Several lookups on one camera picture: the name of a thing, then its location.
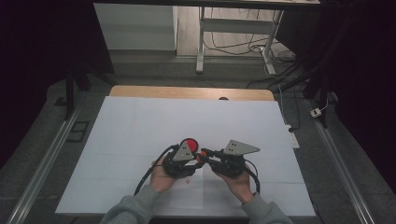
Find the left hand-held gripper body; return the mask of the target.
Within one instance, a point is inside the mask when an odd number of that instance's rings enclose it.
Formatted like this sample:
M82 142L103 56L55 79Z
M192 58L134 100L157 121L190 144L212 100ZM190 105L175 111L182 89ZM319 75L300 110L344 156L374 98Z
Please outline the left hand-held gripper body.
M171 146L172 151L163 159L163 169L172 178L184 178L187 174L186 164L193 161L195 153L191 153L189 146L184 143Z

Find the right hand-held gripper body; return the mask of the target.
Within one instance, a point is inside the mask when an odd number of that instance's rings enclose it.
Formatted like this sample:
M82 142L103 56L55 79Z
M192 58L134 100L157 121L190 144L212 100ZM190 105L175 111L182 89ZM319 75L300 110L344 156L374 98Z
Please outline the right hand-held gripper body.
M211 169L216 173L226 175L230 178L238 177L244 172L246 167L244 156L259 151L260 149L258 147L231 140L223 149L225 155L216 161L219 166Z

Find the round red ink pad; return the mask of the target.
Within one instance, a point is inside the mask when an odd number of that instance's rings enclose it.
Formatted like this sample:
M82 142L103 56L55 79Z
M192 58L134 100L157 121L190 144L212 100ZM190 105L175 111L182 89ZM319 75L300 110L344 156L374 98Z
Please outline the round red ink pad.
M191 153L196 153L198 151L199 144L193 138L185 138L181 141L182 144L186 143L189 146Z

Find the white paper sheet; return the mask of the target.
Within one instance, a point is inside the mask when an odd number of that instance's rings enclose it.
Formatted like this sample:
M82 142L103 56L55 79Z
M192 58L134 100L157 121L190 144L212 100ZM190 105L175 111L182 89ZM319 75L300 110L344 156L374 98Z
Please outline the white paper sheet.
M171 188L170 206L175 208L202 209L204 196L203 171L179 179Z

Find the person's right hand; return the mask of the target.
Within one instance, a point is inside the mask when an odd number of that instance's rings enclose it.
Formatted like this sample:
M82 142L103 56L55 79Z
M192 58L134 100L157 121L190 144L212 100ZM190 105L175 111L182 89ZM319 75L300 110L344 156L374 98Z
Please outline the person's right hand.
M242 173L236 178L230 178L219 173L217 173L217 176L225 181L230 192L241 204L246 204L253 200L254 195L250 189L250 177L247 172Z

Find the person's left hand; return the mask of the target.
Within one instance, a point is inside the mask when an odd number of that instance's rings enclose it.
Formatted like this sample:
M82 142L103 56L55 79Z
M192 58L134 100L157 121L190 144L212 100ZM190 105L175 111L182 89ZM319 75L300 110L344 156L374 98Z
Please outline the person's left hand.
M177 180L169 176L163 169L163 159L153 163L154 167L150 175L149 185L158 193L169 190Z

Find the large white table cover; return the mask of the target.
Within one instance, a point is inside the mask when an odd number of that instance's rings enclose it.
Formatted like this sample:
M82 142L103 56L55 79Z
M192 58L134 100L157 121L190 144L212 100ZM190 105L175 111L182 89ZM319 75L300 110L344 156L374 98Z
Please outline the large white table cover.
M277 103L112 96L103 102L57 213L106 213L134 194L166 148L188 137L212 150L232 140L257 147L247 159L259 173L264 200L291 217L313 215Z

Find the white power strip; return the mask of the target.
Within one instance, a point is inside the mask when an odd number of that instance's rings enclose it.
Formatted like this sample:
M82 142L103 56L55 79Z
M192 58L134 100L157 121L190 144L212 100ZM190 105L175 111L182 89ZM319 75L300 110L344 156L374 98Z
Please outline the white power strip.
M287 129L288 133L290 134L291 147L294 149L299 148L300 145L299 145L296 135L294 133L294 129L290 125L286 125L286 129Z

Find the black metal stand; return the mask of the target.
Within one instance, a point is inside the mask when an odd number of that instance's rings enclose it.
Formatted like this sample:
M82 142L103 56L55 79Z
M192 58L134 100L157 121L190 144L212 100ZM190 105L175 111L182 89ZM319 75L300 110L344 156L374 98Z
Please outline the black metal stand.
M74 97L74 85L77 85L81 91L88 91L92 84L89 81L88 74L92 74L95 77L98 77L105 83L114 87L118 84L118 82L106 76L104 73L99 72L97 69L94 69L92 66L87 65L86 63L77 63L71 65L68 72L66 73L66 113L65 120L68 120L72 113L75 110L75 97Z
M329 79L331 75L331 67L334 64L335 53L339 49L344 37L347 34L348 29L353 23L354 18L352 16L343 16L339 24L333 29L330 34L329 40L327 40L320 49L322 53L318 57L316 66L310 70L307 70L300 77L294 79L287 84L280 86L276 92L281 93L286 91L303 81L308 81L307 86L303 90L303 96L305 99L313 99L314 96L319 93L318 110L320 115L316 118L324 128L327 128L326 123L326 108L328 106L328 93L329 93Z

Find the white cabinet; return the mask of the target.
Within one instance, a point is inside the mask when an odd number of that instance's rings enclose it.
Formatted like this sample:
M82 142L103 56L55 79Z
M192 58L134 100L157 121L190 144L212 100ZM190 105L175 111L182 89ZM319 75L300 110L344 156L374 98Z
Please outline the white cabinet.
M95 3L94 8L108 49L177 48L177 7Z

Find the dark curtain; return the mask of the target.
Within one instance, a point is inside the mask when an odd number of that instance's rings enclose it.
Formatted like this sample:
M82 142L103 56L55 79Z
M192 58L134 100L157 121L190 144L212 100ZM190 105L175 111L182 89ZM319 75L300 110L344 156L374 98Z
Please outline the dark curtain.
M335 111L396 193L396 0L333 9L320 31L335 34L349 16L355 20L330 62Z
M50 85L71 71L113 72L95 0L0 0L0 168Z

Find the aluminium floor rail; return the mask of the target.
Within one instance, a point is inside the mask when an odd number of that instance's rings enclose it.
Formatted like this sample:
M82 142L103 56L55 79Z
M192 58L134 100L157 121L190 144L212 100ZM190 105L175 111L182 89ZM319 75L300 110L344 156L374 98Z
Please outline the aluminium floor rail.
M50 170L64 145L67 135L70 133L72 126L78 117L78 114L82 108L82 104L85 102L87 95L87 92L78 94L75 107L72 110L70 117L62 122L59 131L56 133L51 144L47 148L43 159L35 169L32 178L27 184L27 187L14 207L6 224L24 223L25 219L30 213L38 193L42 189L50 173Z
M367 202L364 200L360 189L349 172L338 147L332 139L331 133L322 125L318 118L313 118L313 121L361 224L375 224L375 219Z

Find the white desk frame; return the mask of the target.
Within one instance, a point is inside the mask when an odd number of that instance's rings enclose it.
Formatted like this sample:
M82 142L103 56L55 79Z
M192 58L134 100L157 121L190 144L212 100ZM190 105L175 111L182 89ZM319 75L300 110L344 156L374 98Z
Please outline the white desk frame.
M274 75L276 70L270 58L270 50L274 43L278 25L282 17L282 10L275 10L274 17L270 21L240 20L207 18L205 7L199 9L199 42L197 50L196 73L204 71L204 36L207 32L227 34L252 34L266 35L267 40L264 47L259 47L260 54L264 60L264 68L269 75Z

